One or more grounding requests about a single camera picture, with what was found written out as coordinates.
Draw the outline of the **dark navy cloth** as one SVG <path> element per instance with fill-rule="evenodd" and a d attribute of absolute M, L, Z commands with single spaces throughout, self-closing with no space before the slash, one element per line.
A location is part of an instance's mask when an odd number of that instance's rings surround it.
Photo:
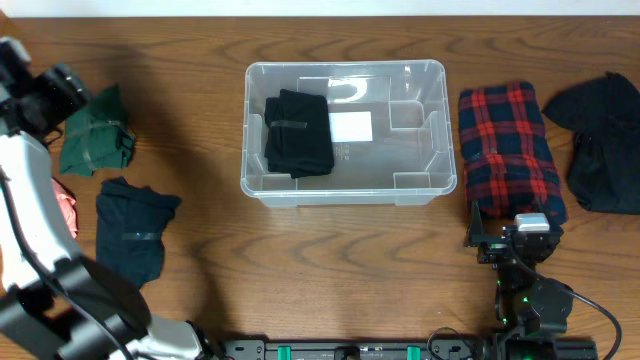
<path fill-rule="evenodd" d="M 96 260 L 136 287 L 160 277 L 165 259 L 162 235 L 182 199 L 124 178 L 105 180 L 96 197 Z"/>

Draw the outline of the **green cloth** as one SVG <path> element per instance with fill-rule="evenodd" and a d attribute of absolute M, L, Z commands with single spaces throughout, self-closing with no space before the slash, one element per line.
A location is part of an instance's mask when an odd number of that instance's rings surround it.
<path fill-rule="evenodd" d="M 97 170 L 126 168 L 134 146 L 129 114 L 115 84 L 66 120 L 59 173 L 91 177 Z"/>

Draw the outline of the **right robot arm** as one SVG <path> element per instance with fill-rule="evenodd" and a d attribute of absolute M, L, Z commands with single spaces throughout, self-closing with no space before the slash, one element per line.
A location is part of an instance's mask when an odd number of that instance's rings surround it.
<path fill-rule="evenodd" d="M 477 347 L 476 359 L 542 359 L 558 356 L 557 336 L 567 332 L 573 308 L 568 288 L 535 271 L 555 251 L 563 230 L 542 206 L 518 214 L 500 235 L 487 234 L 479 204 L 470 207 L 465 245 L 477 249 L 477 262 L 497 272 L 496 318 L 503 324 Z"/>

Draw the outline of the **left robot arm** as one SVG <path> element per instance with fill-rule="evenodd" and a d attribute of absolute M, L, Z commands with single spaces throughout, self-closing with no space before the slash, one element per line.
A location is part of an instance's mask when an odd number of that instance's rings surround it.
<path fill-rule="evenodd" d="M 1 39 L 1 332 L 39 359 L 215 359 L 191 322 L 154 316 L 130 282 L 86 257 L 56 199 L 45 143 L 91 99 L 64 65 L 39 76 Z"/>

